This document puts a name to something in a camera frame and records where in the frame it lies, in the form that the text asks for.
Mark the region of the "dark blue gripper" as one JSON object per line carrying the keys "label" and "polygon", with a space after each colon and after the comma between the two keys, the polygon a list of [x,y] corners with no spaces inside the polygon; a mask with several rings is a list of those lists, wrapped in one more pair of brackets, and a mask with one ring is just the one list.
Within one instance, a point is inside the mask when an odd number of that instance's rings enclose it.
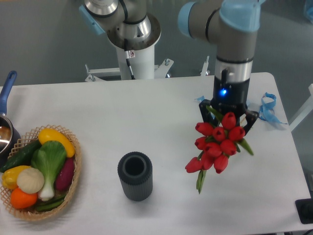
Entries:
{"label": "dark blue gripper", "polygon": [[219,121],[207,107],[213,108],[225,115],[233,112],[240,126],[244,129],[245,135],[250,131],[256,120],[259,118],[257,111],[247,110],[246,99],[250,79],[239,83],[225,83],[215,78],[213,86],[213,97],[211,100],[204,99],[199,104],[203,122],[218,126]]}

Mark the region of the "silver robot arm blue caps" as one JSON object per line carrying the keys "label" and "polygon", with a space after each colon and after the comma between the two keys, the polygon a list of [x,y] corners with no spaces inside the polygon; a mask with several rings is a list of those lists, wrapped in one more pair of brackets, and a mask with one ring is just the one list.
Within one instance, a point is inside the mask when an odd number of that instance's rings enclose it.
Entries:
{"label": "silver robot arm blue caps", "polygon": [[[188,2],[178,15],[180,32],[217,47],[213,97],[200,103],[204,121],[217,123],[207,109],[233,112],[236,121],[245,116],[248,132],[258,113],[246,99],[260,26],[260,0],[208,0]],[[107,34],[118,56],[123,80],[153,79],[155,44],[161,36],[156,17],[144,0],[86,0],[79,11],[96,34]]]}

